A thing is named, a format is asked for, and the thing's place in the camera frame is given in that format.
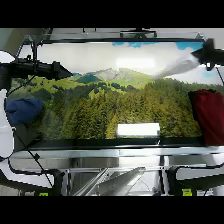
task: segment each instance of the green sticker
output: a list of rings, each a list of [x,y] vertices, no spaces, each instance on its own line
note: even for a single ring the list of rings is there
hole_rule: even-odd
[[[48,193],[40,193],[39,196],[48,196]]]
[[[183,196],[192,196],[191,189],[182,189]]]

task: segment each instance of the forest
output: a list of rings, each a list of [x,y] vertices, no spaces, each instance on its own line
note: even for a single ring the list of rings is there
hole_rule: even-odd
[[[54,91],[50,91],[42,82],[41,88],[32,92],[35,84],[26,87],[24,94],[23,90],[13,93],[10,99],[36,97],[44,102],[43,111],[31,126],[47,140],[112,139],[117,138],[119,123],[149,122],[160,123],[161,136],[200,136],[188,92],[213,89],[224,93],[220,85],[187,84],[173,79],[150,81],[140,89],[116,82],[93,82],[67,89],[54,84]]]

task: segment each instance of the dark red fabric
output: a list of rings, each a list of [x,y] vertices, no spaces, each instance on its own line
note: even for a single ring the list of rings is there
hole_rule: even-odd
[[[224,145],[224,97],[219,92],[198,90],[191,103],[206,145]]]

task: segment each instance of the blue cloth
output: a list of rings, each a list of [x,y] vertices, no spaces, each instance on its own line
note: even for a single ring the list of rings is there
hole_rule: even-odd
[[[11,100],[6,105],[8,113],[13,125],[29,124],[35,116],[38,115],[43,108],[43,103],[39,99],[17,99]]]

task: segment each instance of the sky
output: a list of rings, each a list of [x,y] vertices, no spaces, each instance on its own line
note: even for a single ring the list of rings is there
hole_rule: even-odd
[[[37,56],[42,62],[58,61],[70,72],[81,74],[125,67],[155,75],[169,63],[201,47],[202,42],[57,43],[38,47]],[[20,57],[28,54],[32,55],[32,52],[30,46],[26,45]],[[202,67],[170,78],[188,83],[221,84],[215,69],[207,72]]]

